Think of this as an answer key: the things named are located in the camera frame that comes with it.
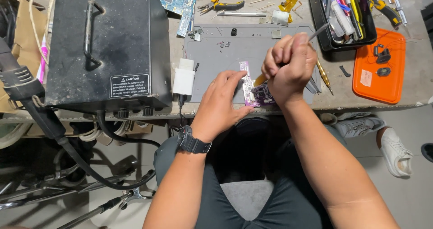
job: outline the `wire cutters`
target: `wire cutters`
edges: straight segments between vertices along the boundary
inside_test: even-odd
[[[198,7],[197,9],[200,11],[201,15],[214,9],[216,11],[219,10],[238,10],[241,9],[245,5],[245,1],[240,1],[236,3],[221,3],[219,0],[210,0],[209,4]]]

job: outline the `black plastic toolbox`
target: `black plastic toolbox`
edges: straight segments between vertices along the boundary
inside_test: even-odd
[[[313,16],[313,22],[316,29],[322,27],[322,25],[328,22],[325,16],[325,9],[323,8],[322,0],[310,0],[311,14]],[[368,7],[367,0],[359,0],[359,6],[362,15],[362,24],[365,29],[364,38],[350,44],[337,44],[333,41],[331,30],[326,28],[321,32],[317,38],[319,39],[319,45],[324,51],[343,51],[343,50],[355,50],[365,45],[371,45],[376,42],[377,33],[376,27],[373,22],[373,16]]]

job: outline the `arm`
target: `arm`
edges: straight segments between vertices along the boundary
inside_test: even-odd
[[[233,94],[246,71],[218,74],[203,94],[194,121],[192,136],[205,143],[244,118],[252,107],[233,109]],[[180,151],[165,174],[150,204],[143,229],[192,229],[200,209],[206,154]]]
[[[398,228],[358,160],[323,126],[302,99],[317,54],[307,36],[286,37],[268,51],[262,71],[283,111],[302,168],[336,228]],[[275,63],[290,62],[278,68]]]

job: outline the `orange tray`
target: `orange tray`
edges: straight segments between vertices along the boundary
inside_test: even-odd
[[[406,55],[406,38],[397,32],[376,28],[378,38],[372,45],[356,51],[352,88],[355,94],[386,103],[397,103],[401,98]],[[382,44],[389,49],[391,59],[385,64],[377,64],[373,53],[374,46]],[[380,77],[376,71],[389,67],[391,73]]]

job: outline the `purple circuit board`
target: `purple circuit board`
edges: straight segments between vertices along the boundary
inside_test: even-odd
[[[242,78],[243,92],[245,97],[245,105],[252,107],[259,107],[263,105],[272,105],[275,103],[271,93],[269,92],[268,85],[266,83],[254,87],[255,80],[251,80],[249,73],[248,62],[239,62],[241,71],[247,71],[245,77]]]

